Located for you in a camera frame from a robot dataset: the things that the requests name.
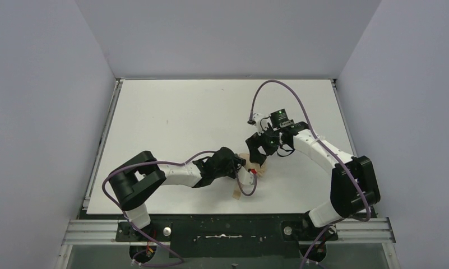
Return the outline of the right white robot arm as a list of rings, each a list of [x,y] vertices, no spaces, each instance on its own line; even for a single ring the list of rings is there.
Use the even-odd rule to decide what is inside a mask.
[[[285,109],[269,115],[254,113],[247,121],[256,132],[246,139],[251,163],[262,166],[267,157],[288,146],[298,151],[330,176],[330,197],[306,213],[311,227],[321,228],[361,211],[371,212],[371,206],[381,200],[376,174],[371,160],[346,153],[318,134],[312,133],[306,122],[289,119]]]

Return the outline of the black and beige umbrella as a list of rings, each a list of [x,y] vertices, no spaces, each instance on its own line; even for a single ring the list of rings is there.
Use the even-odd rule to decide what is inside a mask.
[[[263,177],[264,173],[266,172],[266,163],[264,163],[262,166],[259,166],[258,164],[254,164],[251,163],[249,161],[249,154],[247,153],[239,153],[238,157],[243,159],[245,161],[245,164],[243,165],[239,165],[238,169],[234,172],[235,174],[235,179],[236,179],[236,186],[234,189],[234,192],[232,194],[232,197],[235,200],[239,200],[241,198],[241,196],[246,196],[246,197],[250,197],[252,195],[254,195],[256,189],[257,189],[257,182],[258,179]],[[254,170],[255,173],[257,174],[257,181],[256,181],[256,185],[254,187],[241,187],[238,183],[238,172],[241,170],[241,168],[245,168],[247,170]]]

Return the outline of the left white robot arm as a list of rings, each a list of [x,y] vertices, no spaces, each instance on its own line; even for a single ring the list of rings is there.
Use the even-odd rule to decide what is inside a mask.
[[[198,152],[182,163],[159,161],[151,151],[142,151],[110,172],[102,190],[136,229],[143,229],[151,224],[146,200],[162,185],[203,188],[218,178],[249,176],[246,164],[227,147]]]

